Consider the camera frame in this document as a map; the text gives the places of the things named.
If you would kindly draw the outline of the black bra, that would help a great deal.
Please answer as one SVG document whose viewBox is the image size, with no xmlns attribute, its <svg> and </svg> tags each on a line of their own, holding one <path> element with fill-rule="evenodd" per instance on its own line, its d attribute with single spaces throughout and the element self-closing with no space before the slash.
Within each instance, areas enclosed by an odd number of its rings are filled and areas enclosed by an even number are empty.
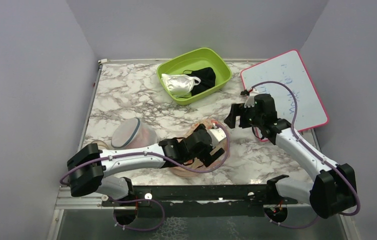
<svg viewBox="0 0 377 240">
<path fill-rule="evenodd" d="M 211 67 L 205 67 L 199 70 L 184 70 L 182 72 L 190 77 L 197 77 L 200 79 L 198 85 L 195 85 L 191 90 L 191 95 L 198 95 L 206 90 L 213 88 L 216 84 L 216 74 Z"/>
</svg>

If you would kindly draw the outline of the white mesh laundry bag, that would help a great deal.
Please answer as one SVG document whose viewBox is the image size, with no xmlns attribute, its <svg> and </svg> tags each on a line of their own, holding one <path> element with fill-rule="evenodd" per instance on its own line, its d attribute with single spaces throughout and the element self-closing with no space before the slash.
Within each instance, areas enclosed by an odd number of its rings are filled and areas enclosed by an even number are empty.
<svg viewBox="0 0 377 240">
<path fill-rule="evenodd" d="M 111 137 L 111 146 L 118 150 L 148 147 L 157 142 L 155 130 L 136 117 L 125 120 Z"/>
</svg>

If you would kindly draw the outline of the white satin bra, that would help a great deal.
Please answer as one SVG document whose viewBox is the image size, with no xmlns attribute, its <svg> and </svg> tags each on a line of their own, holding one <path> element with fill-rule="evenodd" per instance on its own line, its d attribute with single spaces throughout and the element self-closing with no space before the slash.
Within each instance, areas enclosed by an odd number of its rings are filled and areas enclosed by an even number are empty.
<svg viewBox="0 0 377 240">
<path fill-rule="evenodd" d="M 191 93 L 193 88 L 199 85 L 202 80 L 196 76 L 186 74 L 161 74 L 164 87 L 175 97 L 185 96 Z"/>
</svg>

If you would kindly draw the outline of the beige bra cup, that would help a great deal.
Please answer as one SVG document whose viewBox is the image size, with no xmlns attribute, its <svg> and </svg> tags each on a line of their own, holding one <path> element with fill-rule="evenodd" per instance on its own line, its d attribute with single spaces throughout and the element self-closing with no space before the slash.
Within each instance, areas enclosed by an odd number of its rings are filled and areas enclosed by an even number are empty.
<svg viewBox="0 0 377 240">
<path fill-rule="evenodd" d="M 109 150 L 110 149 L 109 146 L 108 146 L 108 144 L 105 143 L 102 140 L 98 140 L 98 139 L 93 140 L 91 142 L 91 144 L 97 144 L 97 147 L 98 147 L 99 150 Z"/>
</svg>

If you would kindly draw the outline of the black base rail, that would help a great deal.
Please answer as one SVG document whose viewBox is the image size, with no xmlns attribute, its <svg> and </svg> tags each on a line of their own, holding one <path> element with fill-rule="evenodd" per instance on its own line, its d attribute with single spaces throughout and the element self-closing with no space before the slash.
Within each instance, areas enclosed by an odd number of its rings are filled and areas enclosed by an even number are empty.
<svg viewBox="0 0 377 240">
<path fill-rule="evenodd" d="M 265 184 L 135 185 L 133 189 L 130 198 L 136 203 L 104 197 L 102 207 L 113 208 L 122 217 L 263 217 L 264 207 L 297 204 L 292 198 L 270 198 Z"/>
</svg>

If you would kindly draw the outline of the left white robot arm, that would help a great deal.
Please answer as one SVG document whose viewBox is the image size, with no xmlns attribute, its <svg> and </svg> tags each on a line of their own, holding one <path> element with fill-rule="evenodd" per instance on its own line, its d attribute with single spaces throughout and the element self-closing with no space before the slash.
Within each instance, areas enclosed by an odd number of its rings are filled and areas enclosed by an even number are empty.
<svg viewBox="0 0 377 240">
<path fill-rule="evenodd" d="M 190 168 L 189 162 L 199 160 L 202 166 L 211 166 L 227 155 L 227 150 L 219 146 L 227 136 L 225 128 L 218 123 L 212 128 L 199 124 L 187 137 L 167 138 L 140 148 L 102 150 L 97 143 L 90 143 L 67 161 L 68 171 L 60 183 L 69 186 L 72 197 L 99 193 L 125 206 L 134 198 L 132 183 L 129 178 L 117 178 L 115 174 L 174 167 L 201 173 L 198 168 Z"/>
</svg>

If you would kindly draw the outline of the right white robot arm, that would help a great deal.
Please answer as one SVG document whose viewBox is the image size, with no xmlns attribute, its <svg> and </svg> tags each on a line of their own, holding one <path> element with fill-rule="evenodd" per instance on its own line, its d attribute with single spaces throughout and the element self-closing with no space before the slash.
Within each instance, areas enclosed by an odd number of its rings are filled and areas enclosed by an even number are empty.
<svg viewBox="0 0 377 240">
<path fill-rule="evenodd" d="M 233 103 L 224 123 L 231 129 L 257 128 L 273 145 L 289 154 L 311 177 L 312 183 L 291 179 L 287 175 L 267 182 L 265 198 L 273 204 L 283 198 L 308 204 L 321 218 L 347 215 L 348 209 L 360 210 L 354 169 L 338 164 L 309 142 L 286 119 L 279 118 L 270 94 L 250 96 L 244 103 Z"/>
</svg>

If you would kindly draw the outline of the pink framed whiteboard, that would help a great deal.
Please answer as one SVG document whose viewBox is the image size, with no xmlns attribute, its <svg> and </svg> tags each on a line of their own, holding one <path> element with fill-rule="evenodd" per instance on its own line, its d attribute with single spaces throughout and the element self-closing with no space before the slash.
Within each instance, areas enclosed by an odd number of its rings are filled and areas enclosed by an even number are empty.
<svg viewBox="0 0 377 240">
<path fill-rule="evenodd" d="M 298 131 L 326 125 L 328 113 L 298 50 L 293 49 L 252 65 L 240 72 L 246 89 L 274 98 L 277 116 L 291 122 Z"/>
</svg>

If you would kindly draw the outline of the green plastic basin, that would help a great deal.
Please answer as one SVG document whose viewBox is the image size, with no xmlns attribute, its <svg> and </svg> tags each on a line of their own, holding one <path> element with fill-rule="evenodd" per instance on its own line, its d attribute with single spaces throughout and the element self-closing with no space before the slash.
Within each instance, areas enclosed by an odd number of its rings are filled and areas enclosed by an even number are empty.
<svg viewBox="0 0 377 240">
<path fill-rule="evenodd" d="M 161 85 L 166 88 L 162 75 L 183 75 L 200 79 L 198 85 L 183 97 L 176 97 L 168 89 L 165 91 L 178 105 L 189 105 L 203 99 L 221 88 L 232 78 L 229 66 L 214 50 L 201 47 L 177 56 L 159 65 L 156 74 Z"/>
</svg>

